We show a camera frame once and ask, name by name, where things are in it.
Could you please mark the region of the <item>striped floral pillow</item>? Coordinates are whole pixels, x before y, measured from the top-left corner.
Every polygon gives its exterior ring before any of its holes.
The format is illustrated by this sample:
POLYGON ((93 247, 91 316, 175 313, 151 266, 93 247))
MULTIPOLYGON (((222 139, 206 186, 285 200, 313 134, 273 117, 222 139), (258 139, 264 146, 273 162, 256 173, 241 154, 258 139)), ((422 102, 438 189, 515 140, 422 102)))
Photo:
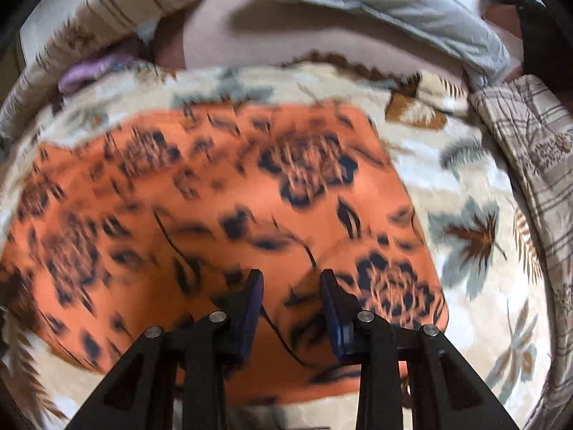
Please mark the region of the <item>striped floral pillow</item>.
POLYGON ((572 426, 572 115, 544 82, 525 75, 470 96, 503 150, 535 227, 554 309, 552 368, 535 429, 572 426))

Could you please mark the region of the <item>black cloth on headboard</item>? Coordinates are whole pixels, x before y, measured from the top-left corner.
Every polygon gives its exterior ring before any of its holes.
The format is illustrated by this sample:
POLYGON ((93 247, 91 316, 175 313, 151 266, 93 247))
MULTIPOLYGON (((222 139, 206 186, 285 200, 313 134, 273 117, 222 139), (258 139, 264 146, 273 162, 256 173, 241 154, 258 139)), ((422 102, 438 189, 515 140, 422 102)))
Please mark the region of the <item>black cloth on headboard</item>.
POLYGON ((509 44, 516 75, 534 75, 553 92, 572 89, 572 43, 536 0, 492 0, 483 18, 509 44))

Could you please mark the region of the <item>purple cloth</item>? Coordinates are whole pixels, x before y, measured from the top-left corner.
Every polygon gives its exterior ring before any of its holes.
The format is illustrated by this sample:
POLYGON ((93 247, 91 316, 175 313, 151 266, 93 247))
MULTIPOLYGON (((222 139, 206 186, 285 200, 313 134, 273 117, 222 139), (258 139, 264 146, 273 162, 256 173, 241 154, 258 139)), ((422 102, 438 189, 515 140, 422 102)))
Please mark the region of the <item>purple cloth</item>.
POLYGON ((97 81, 117 66, 130 63, 138 58, 134 49, 108 49, 89 56, 70 67, 57 83, 58 92, 70 95, 87 83, 97 81))

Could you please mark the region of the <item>orange black floral garment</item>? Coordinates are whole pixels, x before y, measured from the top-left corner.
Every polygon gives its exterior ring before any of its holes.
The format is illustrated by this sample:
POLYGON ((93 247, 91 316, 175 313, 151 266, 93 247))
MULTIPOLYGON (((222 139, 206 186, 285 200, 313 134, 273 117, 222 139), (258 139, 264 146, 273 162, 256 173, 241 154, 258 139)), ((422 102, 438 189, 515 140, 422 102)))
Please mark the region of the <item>orange black floral garment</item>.
POLYGON ((1 259, 10 310, 62 356, 108 371, 264 276, 235 404, 352 392, 319 298, 331 270, 364 309, 449 320, 416 212, 366 114, 349 104, 147 110, 78 149, 43 145, 1 259))

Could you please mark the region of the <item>pink bed sheet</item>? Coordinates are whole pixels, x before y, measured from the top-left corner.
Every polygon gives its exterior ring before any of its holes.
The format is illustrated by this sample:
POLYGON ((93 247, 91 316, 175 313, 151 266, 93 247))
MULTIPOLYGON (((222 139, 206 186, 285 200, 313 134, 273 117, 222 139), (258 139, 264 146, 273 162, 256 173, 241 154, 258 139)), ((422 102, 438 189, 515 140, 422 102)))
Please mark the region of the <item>pink bed sheet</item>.
POLYGON ((372 16, 288 0, 201 0, 162 19, 151 44, 169 68, 336 61, 363 70, 434 72, 471 86, 461 61, 372 16))

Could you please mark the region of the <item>cream leaf-patterned blanket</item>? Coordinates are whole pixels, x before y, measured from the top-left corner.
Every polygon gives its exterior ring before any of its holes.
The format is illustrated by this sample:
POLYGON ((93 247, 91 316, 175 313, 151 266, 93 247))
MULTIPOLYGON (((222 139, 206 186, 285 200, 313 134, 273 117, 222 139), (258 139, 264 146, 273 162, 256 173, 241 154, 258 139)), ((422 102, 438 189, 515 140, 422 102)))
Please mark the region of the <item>cream leaf-patterned blanket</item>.
MULTIPOLYGON (((176 71, 120 68, 54 99, 21 138, 1 189, 1 259, 23 189, 43 145, 78 149, 147 110, 202 104, 349 104, 374 127, 408 192, 442 286, 449 320, 439 327, 501 401, 530 429, 545 394, 552 332, 526 206, 465 93, 422 73, 430 92, 369 82, 320 64, 176 71)), ((1 382, 34 429, 61 429, 105 372, 62 356, 9 308, 18 281, 1 277, 7 309, 1 382)), ((293 403, 235 404, 235 428, 350 429, 357 387, 293 403)))

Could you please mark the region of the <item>striped bolster pillow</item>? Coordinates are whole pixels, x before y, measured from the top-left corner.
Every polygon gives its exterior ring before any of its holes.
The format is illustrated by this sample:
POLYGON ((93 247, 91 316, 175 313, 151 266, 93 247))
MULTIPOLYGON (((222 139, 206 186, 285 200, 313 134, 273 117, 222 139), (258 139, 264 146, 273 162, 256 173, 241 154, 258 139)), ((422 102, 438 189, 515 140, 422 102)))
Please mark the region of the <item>striped bolster pillow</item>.
POLYGON ((196 1, 83 0, 26 63, 1 108, 1 139, 10 143, 19 138, 74 64, 134 33, 139 25, 196 1))

